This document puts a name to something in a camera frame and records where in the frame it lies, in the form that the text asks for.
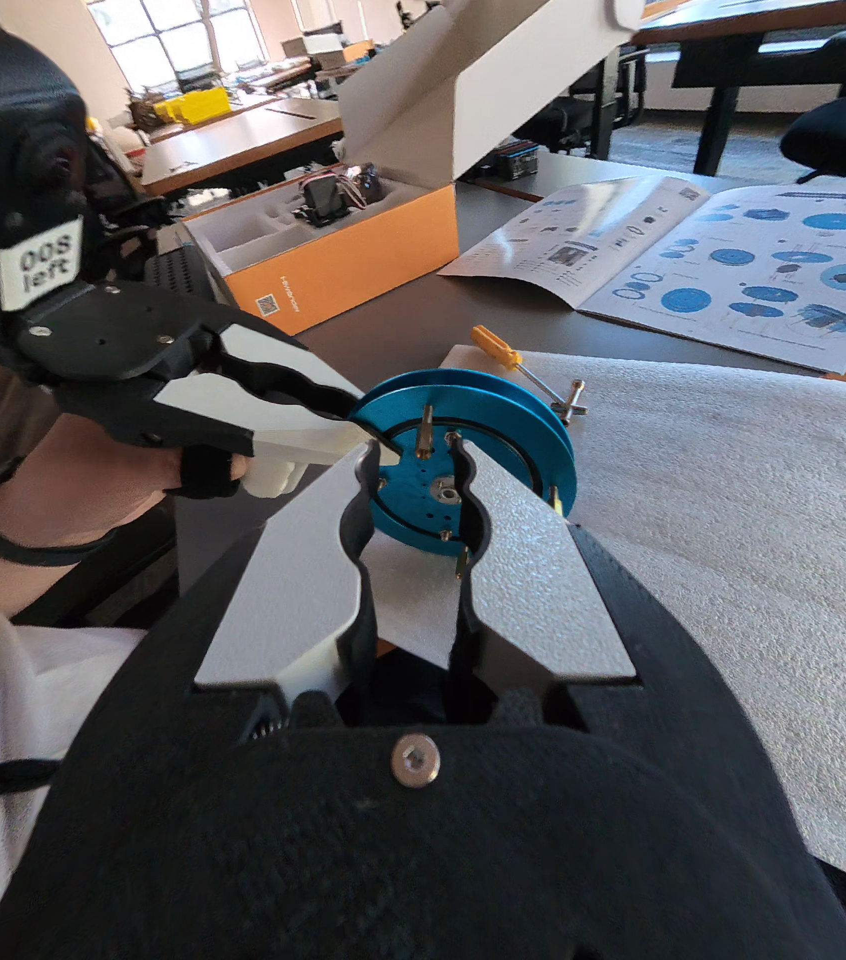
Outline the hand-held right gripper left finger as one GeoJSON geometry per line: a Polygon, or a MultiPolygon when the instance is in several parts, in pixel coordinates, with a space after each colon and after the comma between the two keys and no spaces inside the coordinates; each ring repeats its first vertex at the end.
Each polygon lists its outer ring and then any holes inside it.
{"type": "Polygon", "coordinates": [[[266,522],[208,652],[202,690],[261,690],[251,728],[280,728],[300,694],[369,688],[378,627],[361,554],[375,533],[380,445],[357,445],[266,522]]]}

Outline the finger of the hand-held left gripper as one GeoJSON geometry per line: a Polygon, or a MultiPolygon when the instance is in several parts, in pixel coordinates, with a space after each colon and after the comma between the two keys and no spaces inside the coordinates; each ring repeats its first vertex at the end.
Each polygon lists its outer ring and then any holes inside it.
{"type": "Polygon", "coordinates": [[[348,418],[362,392],[291,339],[232,324],[220,335],[220,372],[255,398],[348,418]]]}
{"type": "Polygon", "coordinates": [[[260,399],[218,373],[171,380],[155,400],[245,428],[251,432],[256,454],[276,460],[330,465],[371,438],[369,431],[353,422],[329,419],[295,403],[260,399]]]}

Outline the blue round base plate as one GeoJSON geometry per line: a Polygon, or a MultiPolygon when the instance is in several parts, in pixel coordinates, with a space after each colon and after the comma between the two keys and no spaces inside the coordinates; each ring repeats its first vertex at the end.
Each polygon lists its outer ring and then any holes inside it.
{"type": "Polygon", "coordinates": [[[571,508],[577,479],[568,429],[533,393],[498,376],[463,368],[431,368],[390,378],[357,403],[352,422],[401,450],[380,468],[372,509],[377,531],[429,553],[456,556],[461,499],[454,487],[447,434],[472,442],[541,498],[556,485],[571,508]],[[414,448],[425,404],[433,406],[433,454],[414,448]]]}

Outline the metal socket wrench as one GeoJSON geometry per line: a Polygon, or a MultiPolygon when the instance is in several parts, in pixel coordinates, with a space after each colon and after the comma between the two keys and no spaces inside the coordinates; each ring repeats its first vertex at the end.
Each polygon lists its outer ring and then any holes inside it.
{"type": "Polygon", "coordinates": [[[563,426],[568,426],[574,418],[587,414],[587,407],[581,404],[581,395],[584,388],[583,380],[574,379],[566,398],[557,395],[556,400],[550,402],[549,408],[557,415],[563,426]]]}

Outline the yellow handled screwdriver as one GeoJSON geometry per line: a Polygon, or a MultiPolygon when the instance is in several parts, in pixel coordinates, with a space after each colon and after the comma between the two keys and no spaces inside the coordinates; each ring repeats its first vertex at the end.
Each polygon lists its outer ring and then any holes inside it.
{"type": "Polygon", "coordinates": [[[535,373],[530,371],[528,367],[525,366],[522,354],[509,346],[508,343],[502,341],[499,336],[492,333],[488,328],[483,325],[472,327],[470,331],[470,339],[474,346],[479,348],[507,373],[519,373],[535,387],[539,388],[552,402],[556,400],[556,397],[559,394],[556,391],[551,390],[542,379],[538,378],[535,373]]]}

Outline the dark grey desk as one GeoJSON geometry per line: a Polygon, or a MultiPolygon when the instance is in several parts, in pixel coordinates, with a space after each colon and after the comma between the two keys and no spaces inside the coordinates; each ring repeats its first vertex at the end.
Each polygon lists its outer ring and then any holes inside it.
{"type": "MultiPolygon", "coordinates": [[[[459,246],[468,250],[538,199],[564,186],[648,176],[681,177],[714,194],[740,186],[728,177],[686,174],[546,153],[535,175],[513,182],[456,186],[459,246]]],[[[443,277],[406,283],[301,336],[301,342],[361,389],[394,376],[436,367],[473,326],[485,325],[532,353],[688,363],[816,376],[816,371],[654,330],[571,311],[535,286],[492,278],[443,277]]]]}

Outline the person's left hand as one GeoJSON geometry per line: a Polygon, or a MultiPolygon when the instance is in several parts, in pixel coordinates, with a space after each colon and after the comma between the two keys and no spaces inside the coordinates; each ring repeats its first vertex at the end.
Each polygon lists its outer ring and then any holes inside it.
{"type": "Polygon", "coordinates": [[[0,485],[0,535],[25,547],[82,546],[180,486],[182,451],[131,446],[63,414],[0,485]]]}

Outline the orange cardboard box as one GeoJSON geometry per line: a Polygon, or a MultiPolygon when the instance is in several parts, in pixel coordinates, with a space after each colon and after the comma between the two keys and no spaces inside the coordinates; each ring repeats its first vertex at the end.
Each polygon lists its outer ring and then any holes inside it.
{"type": "Polygon", "coordinates": [[[459,255],[454,183],[621,45],[644,1],[460,1],[425,15],[345,80],[344,162],[381,200],[323,227],[295,220],[300,182],[187,218],[227,302],[308,330],[459,255]]]}

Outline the black servo motor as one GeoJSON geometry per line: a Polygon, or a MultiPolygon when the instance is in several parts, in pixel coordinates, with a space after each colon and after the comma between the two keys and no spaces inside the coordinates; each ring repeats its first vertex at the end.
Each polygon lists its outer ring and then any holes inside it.
{"type": "Polygon", "coordinates": [[[320,229],[348,216],[349,206],[336,174],[311,174],[301,180],[299,188],[302,203],[293,210],[296,219],[320,229]]]}

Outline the white foam sheet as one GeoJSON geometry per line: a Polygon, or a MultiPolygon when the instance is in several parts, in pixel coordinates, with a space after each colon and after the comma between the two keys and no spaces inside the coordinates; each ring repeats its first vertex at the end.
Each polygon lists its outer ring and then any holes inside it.
{"type": "Polygon", "coordinates": [[[571,521],[717,666],[807,846],[846,874],[846,382],[525,359],[552,388],[586,384],[571,521]]]}

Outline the long wooden table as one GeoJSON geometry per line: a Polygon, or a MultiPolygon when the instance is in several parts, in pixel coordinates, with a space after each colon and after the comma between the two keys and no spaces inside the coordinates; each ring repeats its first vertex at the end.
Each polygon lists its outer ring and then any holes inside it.
{"type": "Polygon", "coordinates": [[[141,187],[150,195],[206,183],[342,135],[339,102],[286,98],[232,113],[149,146],[141,187]]]}

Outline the black blue product box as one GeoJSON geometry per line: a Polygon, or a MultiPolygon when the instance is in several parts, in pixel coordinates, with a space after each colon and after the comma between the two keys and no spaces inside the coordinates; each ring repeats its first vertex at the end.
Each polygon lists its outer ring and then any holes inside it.
{"type": "Polygon", "coordinates": [[[497,178],[512,182],[538,171],[539,145],[525,139],[510,140],[490,150],[467,172],[470,181],[497,178]]]}

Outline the small paned window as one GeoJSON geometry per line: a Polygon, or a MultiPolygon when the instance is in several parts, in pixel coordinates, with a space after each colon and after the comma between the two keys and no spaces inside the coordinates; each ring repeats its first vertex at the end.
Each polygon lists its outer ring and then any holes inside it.
{"type": "Polygon", "coordinates": [[[98,1],[87,9],[133,93],[231,87],[269,57],[244,1],[98,1]]]}

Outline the printed instruction manual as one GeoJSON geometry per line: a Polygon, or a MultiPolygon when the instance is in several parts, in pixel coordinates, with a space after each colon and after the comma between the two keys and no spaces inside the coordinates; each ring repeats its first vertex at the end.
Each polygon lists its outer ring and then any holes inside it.
{"type": "Polygon", "coordinates": [[[571,185],[441,274],[526,282],[581,313],[846,373],[846,186],[571,185]]]}

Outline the brown wooden side table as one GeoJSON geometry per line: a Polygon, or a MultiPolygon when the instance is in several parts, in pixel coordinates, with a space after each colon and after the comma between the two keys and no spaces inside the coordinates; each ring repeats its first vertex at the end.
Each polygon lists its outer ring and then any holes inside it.
{"type": "Polygon", "coordinates": [[[686,2],[665,15],[645,15],[637,46],[677,43],[676,89],[709,89],[693,173],[713,177],[725,148],[740,90],[840,85],[846,94],[846,42],[827,41],[808,54],[759,54],[765,36],[846,26],[846,1],[686,2]]]}

